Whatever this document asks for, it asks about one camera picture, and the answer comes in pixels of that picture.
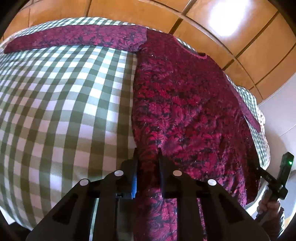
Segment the person's right hand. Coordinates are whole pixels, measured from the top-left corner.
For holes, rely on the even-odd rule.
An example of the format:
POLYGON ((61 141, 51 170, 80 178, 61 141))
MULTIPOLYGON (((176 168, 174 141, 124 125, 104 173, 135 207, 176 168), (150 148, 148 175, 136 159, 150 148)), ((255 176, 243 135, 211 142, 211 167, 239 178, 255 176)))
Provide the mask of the person's right hand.
POLYGON ((264 214, 262 228, 266 231, 270 240, 278 240, 285 229, 285 210, 280 201, 268 201, 263 197, 257 207, 258 214, 264 214))

